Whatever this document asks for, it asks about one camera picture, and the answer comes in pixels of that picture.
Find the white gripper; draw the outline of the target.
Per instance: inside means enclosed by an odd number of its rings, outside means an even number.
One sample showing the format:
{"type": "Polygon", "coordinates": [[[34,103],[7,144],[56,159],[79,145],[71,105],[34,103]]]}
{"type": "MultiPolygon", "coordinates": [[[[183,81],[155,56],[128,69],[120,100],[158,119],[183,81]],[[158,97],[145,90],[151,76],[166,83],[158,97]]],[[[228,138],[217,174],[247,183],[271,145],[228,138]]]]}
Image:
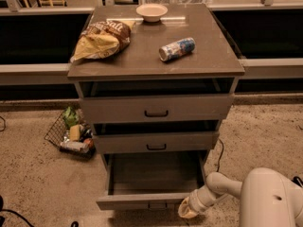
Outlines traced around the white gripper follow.
{"type": "Polygon", "coordinates": [[[195,218],[207,208],[227,197],[226,194],[216,193],[207,185],[192,191],[189,197],[183,199],[178,208],[180,218],[195,218]]]}

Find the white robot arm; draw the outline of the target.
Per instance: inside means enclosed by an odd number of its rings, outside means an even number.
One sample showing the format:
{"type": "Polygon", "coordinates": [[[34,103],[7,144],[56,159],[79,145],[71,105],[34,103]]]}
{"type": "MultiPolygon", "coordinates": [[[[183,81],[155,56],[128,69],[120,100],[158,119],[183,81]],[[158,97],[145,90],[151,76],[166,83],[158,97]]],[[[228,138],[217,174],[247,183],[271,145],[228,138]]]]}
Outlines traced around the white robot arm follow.
{"type": "Polygon", "coordinates": [[[251,170],[242,182],[210,173],[182,201],[178,215],[195,218],[228,196],[240,200],[240,227],[303,227],[303,187],[265,167],[251,170]]]}

